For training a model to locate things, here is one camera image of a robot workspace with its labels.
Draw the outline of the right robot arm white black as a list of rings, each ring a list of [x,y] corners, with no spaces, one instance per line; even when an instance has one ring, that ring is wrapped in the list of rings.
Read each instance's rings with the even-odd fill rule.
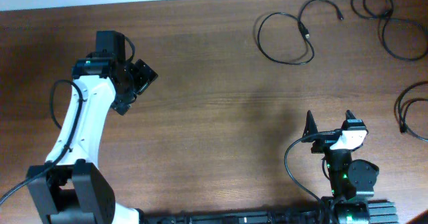
[[[374,196],[379,167],[352,158],[367,134],[365,123],[350,110],[340,128],[326,132],[317,129],[311,111],[307,111],[302,136],[312,143],[311,153],[324,155],[332,196],[322,200],[329,210],[328,216],[339,223],[370,223],[368,200]]]

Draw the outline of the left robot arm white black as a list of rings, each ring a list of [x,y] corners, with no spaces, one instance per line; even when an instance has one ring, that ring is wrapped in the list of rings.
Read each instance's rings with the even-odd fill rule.
[[[123,116],[157,78],[142,60],[126,57],[131,41],[98,31],[96,49],[72,68],[70,105],[43,165],[29,167],[27,188],[43,223],[143,223],[140,209],[117,203],[98,168],[109,110]]]

